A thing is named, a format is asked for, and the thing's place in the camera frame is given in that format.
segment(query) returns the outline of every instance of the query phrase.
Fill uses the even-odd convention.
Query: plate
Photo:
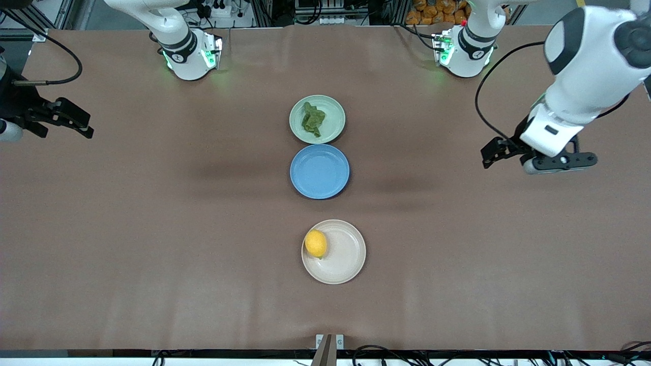
[[[328,285],[339,285],[357,276],[366,261],[366,244],[359,230],[335,219],[321,221],[313,229],[325,234],[327,251],[323,259],[315,258],[305,249],[303,239],[301,257],[308,273]]]
[[[312,199],[327,199],[344,189],[350,166],[343,152],[330,145],[310,145],[299,151],[289,169],[296,190]]]
[[[321,137],[314,136],[313,133],[305,131],[302,126],[303,117],[305,117],[305,109],[303,104],[309,102],[320,111],[325,112],[325,119],[319,132]],[[346,114],[344,108],[336,100],[325,95],[310,95],[301,99],[294,105],[292,111],[289,113],[289,126],[296,137],[308,144],[323,144],[328,143],[344,130],[346,124]]]

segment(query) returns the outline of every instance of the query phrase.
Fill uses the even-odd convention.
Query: power strip
[[[319,24],[343,24],[346,18],[342,16],[324,16],[319,18]]]
[[[230,11],[232,10],[232,7],[230,5],[227,5],[224,9],[220,8],[213,8],[211,16],[214,16],[215,18],[230,18]]]

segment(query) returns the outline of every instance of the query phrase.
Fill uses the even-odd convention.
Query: blue plate
[[[350,166],[344,153],[336,147],[310,145],[294,156],[289,175],[302,195],[326,199],[344,189],[350,177]]]

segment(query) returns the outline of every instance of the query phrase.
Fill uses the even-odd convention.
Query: metal frame
[[[407,13],[411,8],[410,0],[392,0],[390,6],[393,8],[393,17],[391,18],[392,22],[395,23],[404,23],[405,18],[407,18]]]
[[[515,10],[513,10],[513,13],[511,14],[511,19],[508,21],[509,25],[514,25],[518,22],[520,19],[520,16],[522,16],[522,13],[524,13],[525,9],[527,8],[527,5],[518,5],[516,6]]]
[[[71,9],[74,5],[82,2],[83,0],[63,0],[54,22],[48,19],[33,4],[24,9],[4,11],[11,12],[26,24],[43,31],[46,29],[66,29],[70,25]],[[0,29],[0,39],[3,41],[30,41],[33,35],[28,29]]]
[[[251,0],[251,8],[257,27],[273,27],[270,20],[273,14],[273,0]]]

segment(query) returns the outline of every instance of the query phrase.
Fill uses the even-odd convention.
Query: green plate
[[[325,112],[325,119],[321,127],[319,127],[321,137],[316,137],[313,133],[305,131],[301,125],[303,117],[305,117],[305,109],[303,108],[305,102],[309,102],[320,111]],[[308,144],[323,144],[334,140],[344,130],[345,124],[346,114],[344,108],[336,100],[325,95],[306,96],[296,103],[289,114],[289,126],[292,132],[296,137]]]

